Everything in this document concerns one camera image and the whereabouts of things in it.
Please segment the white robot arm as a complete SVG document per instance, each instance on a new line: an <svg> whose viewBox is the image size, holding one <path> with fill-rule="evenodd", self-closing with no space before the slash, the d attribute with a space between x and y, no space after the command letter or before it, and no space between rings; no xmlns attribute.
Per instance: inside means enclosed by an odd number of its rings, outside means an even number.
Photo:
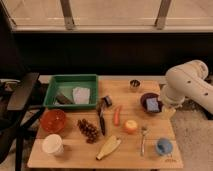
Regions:
<svg viewBox="0 0 213 171"><path fill-rule="evenodd" d="M159 99L168 108L178 108L188 97L213 115L213 85L205 81L208 73L207 65L201 60L170 68Z"/></svg>

